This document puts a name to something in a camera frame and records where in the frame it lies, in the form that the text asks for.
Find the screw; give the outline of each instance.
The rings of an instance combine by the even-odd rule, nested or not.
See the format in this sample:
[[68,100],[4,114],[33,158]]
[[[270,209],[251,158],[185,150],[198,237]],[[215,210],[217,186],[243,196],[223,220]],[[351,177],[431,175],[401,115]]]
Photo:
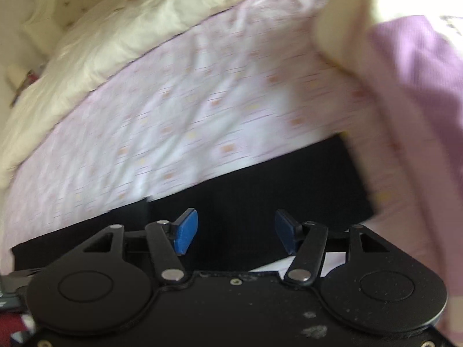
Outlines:
[[167,269],[161,273],[161,277],[163,277],[163,279],[171,282],[178,282],[182,280],[184,276],[185,273],[180,269]]
[[48,341],[39,341],[37,347],[53,347],[53,345]]
[[234,278],[230,281],[231,285],[242,285],[242,280],[238,278]]
[[288,276],[296,282],[306,282],[310,279],[312,274],[310,273],[310,271],[304,269],[294,269],[288,273]]

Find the purple fabric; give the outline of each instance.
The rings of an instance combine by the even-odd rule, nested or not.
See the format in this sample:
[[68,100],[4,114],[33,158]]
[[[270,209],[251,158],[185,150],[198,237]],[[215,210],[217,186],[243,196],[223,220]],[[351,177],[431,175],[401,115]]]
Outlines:
[[[419,191],[423,199],[428,201],[425,209],[440,246],[448,288],[451,295],[463,295],[463,215],[460,214],[463,205],[463,60],[424,16],[381,23],[372,29],[370,42],[373,50],[367,57],[374,57],[376,51],[388,68],[371,66],[370,75],[376,78],[372,86],[383,99],[387,112],[401,115],[400,119],[391,118],[392,125],[400,139],[408,142],[404,144],[404,151],[412,158],[411,170],[417,177],[418,187],[421,186]],[[392,73],[398,86],[395,95],[385,81],[381,82],[385,73]],[[412,119],[411,114],[408,116],[399,110],[407,110],[409,103],[419,110],[419,116],[413,112],[413,124],[404,121]],[[425,142],[432,140],[422,134],[427,128],[438,141],[429,150],[424,148]],[[444,158],[440,164],[436,159],[439,155]],[[453,184],[445,180],[447,174]],[[437,186],[430,189],[426,184]],[[441,197],[443,201],[440,205],[439,202],[432,204],[431,197]],[[450,217],[439,218],[444,213]]]

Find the red fabric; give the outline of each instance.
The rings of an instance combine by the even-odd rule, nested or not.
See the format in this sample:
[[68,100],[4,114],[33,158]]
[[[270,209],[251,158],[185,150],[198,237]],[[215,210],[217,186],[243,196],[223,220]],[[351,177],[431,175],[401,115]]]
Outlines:
[[10,335],[18,331],[27,330],[21,319],[21,315],[4,313],[0,314],[0,346],[10,347]]

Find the mattress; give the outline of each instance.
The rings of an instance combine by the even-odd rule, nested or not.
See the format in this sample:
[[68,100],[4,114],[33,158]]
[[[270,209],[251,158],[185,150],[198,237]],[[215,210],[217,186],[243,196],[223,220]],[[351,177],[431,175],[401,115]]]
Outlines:
[[129,64],[21,165],[8,249],[142,198],[159,199],[343,132],[377,214],[366,225],[439,273],[398,146],[373,94],[317,54],[327,0],[246,0]]

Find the black fabric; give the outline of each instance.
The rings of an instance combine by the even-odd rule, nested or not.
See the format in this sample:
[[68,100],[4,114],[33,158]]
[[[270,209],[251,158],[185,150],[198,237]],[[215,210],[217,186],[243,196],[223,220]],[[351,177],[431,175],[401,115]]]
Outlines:
[[198,233],[182,257],[189,271],[247,271],[286,257],[274,229],[278,208],[299,221],[321,222],[333,230],[346,230],[373,215],[349,153],[335,135],[148,204],[137,202],[20,244],[13,248],[15,268],[47,265],[107,225],[127,226],[137,220],[131,229],[142,229],[149,221],[173,221],[188,207],[196,208],[199,216]]

